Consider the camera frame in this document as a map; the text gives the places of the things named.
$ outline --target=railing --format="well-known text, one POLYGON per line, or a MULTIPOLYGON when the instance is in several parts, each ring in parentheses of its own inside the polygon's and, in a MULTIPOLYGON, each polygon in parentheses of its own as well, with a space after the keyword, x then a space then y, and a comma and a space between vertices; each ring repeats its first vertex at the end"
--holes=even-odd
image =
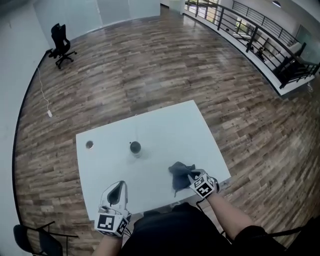
POLYGON ((212 0, 187 0, 184 8, 195 17, 201 17, 212 23, 218 31, 224 30, 229 33, 246 47, 247 53, 249 51, 254 53, 280 81, 280 89, 288 83, 298 82, 314 75, 320 67, 319 64, 306 62, 300 58, 305 44, 293 45, 292 48, 298 47, 293 53, 276 36, 253 20, 212 0))
POLYGON ((279 26, 277 23, 264 16, 260 12, 247 7, 246 5, 239 3, 237 1, 233 1, 232 9, 249 18, 250 20, 256 22, 261 27, 265 28, 267 31, 272 33, 275 37, 282 40, 288 47, 294 45, 298 42, 298 40, 291 35, 284 28, 279 26))

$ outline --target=office chair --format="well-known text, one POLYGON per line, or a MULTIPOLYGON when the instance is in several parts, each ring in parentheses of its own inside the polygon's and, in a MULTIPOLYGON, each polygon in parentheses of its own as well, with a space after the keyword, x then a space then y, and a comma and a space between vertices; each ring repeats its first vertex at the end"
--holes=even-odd
POLYGON ((63 247, 61 243, 53 236, 60 236, 66 238, 66 255, 68 256, 68 238, 78 238, 76 235, 58 234, 50 232, 50 225, 55 223, 54 221, 41 226, 37 229, 27 227, 24 225, 15 225, 13 228, 13 234, 16 244, 24 251, 33 255, 43 256, 63 256, 63 247), (39 233, 40 248, 42 251, 34 252, 27 236, 28 230, 33 230, 39 233))
POLYGON ((51 37, 54 41, 55 49, 53 51, 51 50, 49 57, 56 58, 57 56, 59 56, 60 58, 58 59, 58 61, 55 62, 55 64, 58 66, 59 69, 61 69, 61 63, 64 60, 70 60, 71 62, 73 62, 74 60, 70 58, 69 55, 76 55, 77 52, 73 51, 66 54, 70 50, 70 41, 67 39, 66 36, 66 25, 60 26, 59 23, 54 25, 51 29, 51 37))

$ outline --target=wooden floor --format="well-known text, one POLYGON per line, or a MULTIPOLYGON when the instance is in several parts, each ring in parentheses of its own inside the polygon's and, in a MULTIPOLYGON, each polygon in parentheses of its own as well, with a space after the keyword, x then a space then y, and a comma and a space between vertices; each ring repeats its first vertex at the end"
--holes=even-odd
MULTIPOLYGON (((62 70, 51 58, 41 64, 53 117, 36 75, 15 158, 23 223, 38 227, 54 220, 53 231, 77 234, 70 255, 90 255, 101 239, 84 203, 76 134, 188 100, 199 107, 230 171, 222 194, 232 204, 268 232, 303 225, 320 213, 318 89, 280 98, 227 41, 166 8, 160 17, 84 35, 72 50, 78 55, 62 70)), ((279 241, 287 246, 292 239, 279 241)))

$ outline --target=white table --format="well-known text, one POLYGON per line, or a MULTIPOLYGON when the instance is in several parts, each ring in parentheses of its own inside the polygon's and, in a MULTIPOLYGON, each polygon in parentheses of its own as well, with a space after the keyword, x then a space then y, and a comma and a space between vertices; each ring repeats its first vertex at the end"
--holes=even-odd
POLYGON ((196 103, 191 100, 110 123, 76 135, 76 151, 86 210, 94 220, 103 191, 117 181, 128 187, 127 209, 141 213, 193 196, 172 188, 168 167, 195 164, 219 182, 230 177, 226 163, 196 103), (87 141, 93 141, 91 149, 87 141), (130 142, 142 147, 140 158, 130 142))

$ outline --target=chair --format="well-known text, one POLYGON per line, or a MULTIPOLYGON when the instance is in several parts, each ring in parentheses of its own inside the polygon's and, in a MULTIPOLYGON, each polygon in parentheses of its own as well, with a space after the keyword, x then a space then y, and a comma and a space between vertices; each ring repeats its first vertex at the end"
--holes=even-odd
POLYGON ((55 223, 52 221, 44 226, 37 229, 27 227, 24 225, 16 225, 13 228, 13 234, 16 244, 24 251, 33 255, 44 255, 44 256, 63 256, 63 247, 61 243, 56 240, 53 236, 60 236, 66 238, 66 255, 68 256, 68 238, 78 238, 77 235, 67 235, 50 232, 50 225, 55 223), (34 252, 27 236, 28 230, 36 231, 39 233, 40 248, 42 251, 34 252))
POLYGON ((64 60, 70 60, 73 62, 74 60, 69 57, 71 54, 77 54, 76 51, 70 52, 66 54, 70 50, 70 41, 67 39, 66 36, 66 25, 60 26, 59 23, 54 25, 51 29, 51 37, 55 44, 55 49, 49 55, 49 57, 56 58, 59 56, 60 58, 55 64, 61 69, 61 64, 64 60))

